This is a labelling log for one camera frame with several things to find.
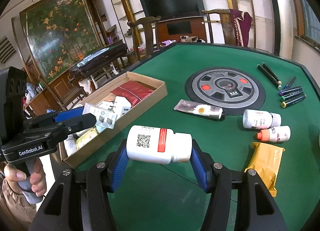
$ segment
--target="pill bottle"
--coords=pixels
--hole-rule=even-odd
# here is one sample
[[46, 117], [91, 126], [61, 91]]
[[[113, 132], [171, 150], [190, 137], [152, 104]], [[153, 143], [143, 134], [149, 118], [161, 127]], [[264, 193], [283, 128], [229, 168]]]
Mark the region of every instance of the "pill bottle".
[[127, 138], [129, 159], [169, 164], [188, 162], [191, 156], [190, 134], [173, 133], [171, 129], [134, 125]]
[[262, 142], [284, 142], [288, 141], [290, 136], [290, 127], [287, 125], [275, 126], [270, 129], [261, 130], [260, 133], [257, 133], [257, 139]]
[[68, 157], [77, 151], [76, 140], [74, 139], [72, 134], [69, 134], [68, 138], [65, 139], [63, 142]]
[[281, 116], [275, 113], [258, 110], [245, 110], [242, 124], [244, 128], [268, 129], [281, 125]]

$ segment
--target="blue gripper pad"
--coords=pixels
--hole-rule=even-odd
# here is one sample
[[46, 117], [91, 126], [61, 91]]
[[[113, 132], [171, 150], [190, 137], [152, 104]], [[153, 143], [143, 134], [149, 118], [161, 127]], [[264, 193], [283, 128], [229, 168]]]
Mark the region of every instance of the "blue gripper pad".
[[83, 109], [84, 109], [84, 107], [79, 107], [76, 109], [70, 109], [68, 111], [61, 112], [57, 116], [55, 116], [54, 119], [56, 122], [61, 122], [61, 121], [65, 121], [70, 118], [81, 116]]
[[194, 139], [192, 140], [190, 162], [199, 187], [203, 189], [205, 193], [209, 193], [214, 182], [212, 169]]
[[126, 144], [127, 139], [124, 139], [107, 169], [107, 176], [111, 180], [110, 189], [112, 192], [119, 188], [129, 161]]

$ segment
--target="barcode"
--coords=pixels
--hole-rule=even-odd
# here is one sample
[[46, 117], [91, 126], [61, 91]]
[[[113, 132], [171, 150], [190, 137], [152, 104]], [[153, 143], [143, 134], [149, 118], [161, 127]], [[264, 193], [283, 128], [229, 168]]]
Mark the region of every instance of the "barcode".
[[138, 134], [137, 146], [149, 148], [150, 135]]

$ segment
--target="human hand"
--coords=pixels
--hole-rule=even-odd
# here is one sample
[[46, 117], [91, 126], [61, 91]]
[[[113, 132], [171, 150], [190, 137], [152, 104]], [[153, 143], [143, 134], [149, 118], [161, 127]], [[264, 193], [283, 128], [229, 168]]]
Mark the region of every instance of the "human hand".
[[[45, 181], [45, 173], [39, 158], [36, 159], [34, 165], [34, 173], [30, 175], [31, 189], [38, 197], [42, 196], [47, 191], [47, 183]], [[17, 181], [25, 180], [26, 174], [18, 170], [15, 166], [7, 164], [4, 168], [4, 175], [10, 185], [10, 188], [17, 194], [22, 194]]]

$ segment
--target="red button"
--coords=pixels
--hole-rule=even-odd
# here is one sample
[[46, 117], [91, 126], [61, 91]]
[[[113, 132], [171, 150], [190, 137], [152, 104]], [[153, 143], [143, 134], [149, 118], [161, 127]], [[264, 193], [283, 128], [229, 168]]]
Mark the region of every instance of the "red button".
[[209, 89], [211, 89], [209, 85], [202, 85], [201, 88], [202, 88], [203, 90], [209, 90]]
[[242, 83], [248, 83], [246, 79], [239, 79]]

